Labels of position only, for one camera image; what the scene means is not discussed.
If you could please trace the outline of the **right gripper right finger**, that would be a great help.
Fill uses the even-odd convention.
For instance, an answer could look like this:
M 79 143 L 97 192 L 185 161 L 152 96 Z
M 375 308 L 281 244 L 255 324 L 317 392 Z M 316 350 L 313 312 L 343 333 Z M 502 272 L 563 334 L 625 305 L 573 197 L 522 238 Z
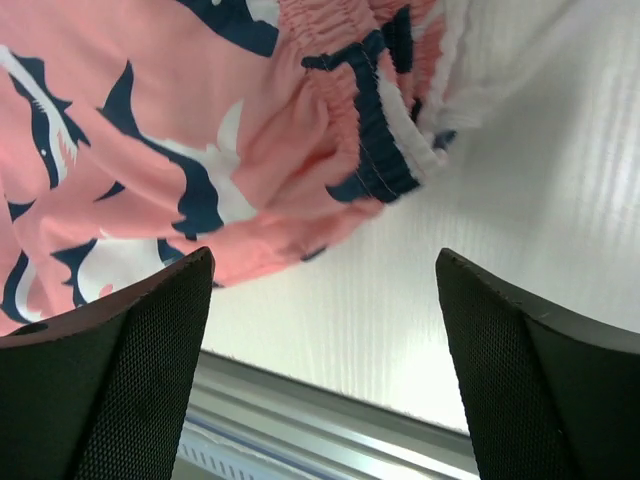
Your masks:
M 635 479 L 639 336 L 444 249 L 439 303 L 483 479 Z

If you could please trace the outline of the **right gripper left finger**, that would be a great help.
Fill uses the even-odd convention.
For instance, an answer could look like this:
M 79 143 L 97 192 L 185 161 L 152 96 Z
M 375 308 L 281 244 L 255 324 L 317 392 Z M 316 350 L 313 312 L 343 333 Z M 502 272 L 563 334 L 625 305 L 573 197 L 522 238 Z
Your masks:
M 5 479 L 171 477 L 207 322 L 202 248 L 1 340 Z

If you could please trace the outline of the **pink shark print shorts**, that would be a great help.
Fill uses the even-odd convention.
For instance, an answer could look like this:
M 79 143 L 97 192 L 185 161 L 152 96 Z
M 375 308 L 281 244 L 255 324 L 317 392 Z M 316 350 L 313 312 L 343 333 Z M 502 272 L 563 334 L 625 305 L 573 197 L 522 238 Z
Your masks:
M 1 330 L 206 247 L 228 287 L 430 177 L 465 1 L 5 1 Z

